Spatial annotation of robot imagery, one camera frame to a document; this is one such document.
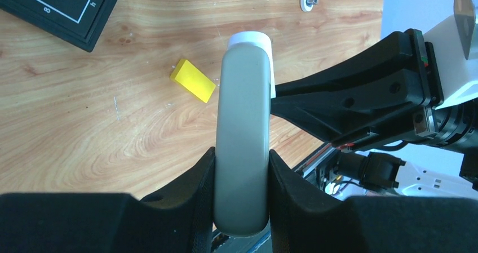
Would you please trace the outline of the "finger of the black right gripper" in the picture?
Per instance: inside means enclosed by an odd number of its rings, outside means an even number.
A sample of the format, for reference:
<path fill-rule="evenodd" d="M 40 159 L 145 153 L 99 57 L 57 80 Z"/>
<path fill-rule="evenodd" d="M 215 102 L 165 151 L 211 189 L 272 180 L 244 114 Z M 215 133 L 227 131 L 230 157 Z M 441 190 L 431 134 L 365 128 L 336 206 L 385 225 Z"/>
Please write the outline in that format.
<path fill-rule="evenodd" d="M 341 149 L 368 150 L 403 139 L 413 129 L 421 96 L 281 96 L 271 113 Z"/>
<path fill-rule="evenodd" d="M 410 67 L 417 56 L 414 40 L 420 34 L 420 31 L 392 32 L 363 52 L 335 66 L 277 85 L 274 111 L 297 105 L 288 102 L 295 95 L 344 91 L 370 84 Z"/>

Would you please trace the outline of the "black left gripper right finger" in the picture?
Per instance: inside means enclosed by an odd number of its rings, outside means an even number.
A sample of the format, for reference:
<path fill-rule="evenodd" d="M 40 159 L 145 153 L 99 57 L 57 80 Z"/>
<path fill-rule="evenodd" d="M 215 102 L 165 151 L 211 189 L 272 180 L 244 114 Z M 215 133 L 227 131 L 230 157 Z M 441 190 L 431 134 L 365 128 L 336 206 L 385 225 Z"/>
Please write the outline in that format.
<path fill-rule="evenodd" d="M 340 201 L 272 150 L 268 202 L 274 252 L 476 252 L 477 200 L 365 197 Z"/>

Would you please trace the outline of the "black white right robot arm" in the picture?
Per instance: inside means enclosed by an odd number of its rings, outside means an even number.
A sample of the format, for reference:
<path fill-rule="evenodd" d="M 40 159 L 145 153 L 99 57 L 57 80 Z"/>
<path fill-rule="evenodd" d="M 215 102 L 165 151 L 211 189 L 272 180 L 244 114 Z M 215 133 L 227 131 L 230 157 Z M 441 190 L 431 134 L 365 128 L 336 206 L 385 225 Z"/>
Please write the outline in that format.
<path fill-rule="evenodd" d="M 397 193 L 408 144 L 464 155 L 460 177 L 477 189 L 477 100 L 445 105 L 432 42 L 393 32 L 358 55 L 276 86 L 271 113 L 342 151 L 335 172 L 375 192 Z"/>

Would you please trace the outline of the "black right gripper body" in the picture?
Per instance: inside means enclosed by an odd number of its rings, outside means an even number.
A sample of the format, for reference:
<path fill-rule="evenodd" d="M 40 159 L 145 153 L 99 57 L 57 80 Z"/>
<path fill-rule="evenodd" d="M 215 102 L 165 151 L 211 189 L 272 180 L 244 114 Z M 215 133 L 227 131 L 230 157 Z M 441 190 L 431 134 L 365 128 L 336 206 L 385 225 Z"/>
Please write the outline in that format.
<path fill-rule="evenodd" d="M 422 31 L 408 29 L 413 51 L 413 68 L 418 70 L 424 94 L 423 106 L 433 110 L 438 109 L 444 102 L 444 94 L 437 67 L 435 49 L 431 42 L 426 41 Z"/>

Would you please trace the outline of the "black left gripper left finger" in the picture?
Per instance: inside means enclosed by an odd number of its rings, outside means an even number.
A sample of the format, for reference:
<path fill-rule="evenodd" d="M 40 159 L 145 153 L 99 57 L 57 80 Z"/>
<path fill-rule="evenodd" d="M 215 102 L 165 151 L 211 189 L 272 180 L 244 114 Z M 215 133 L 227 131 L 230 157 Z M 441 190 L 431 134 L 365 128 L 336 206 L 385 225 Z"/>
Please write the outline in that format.
<path fill-rule="evenodd" d="M 1 195 L 2 252 L 209 252 L 215 149 L 159 190 Z"/>

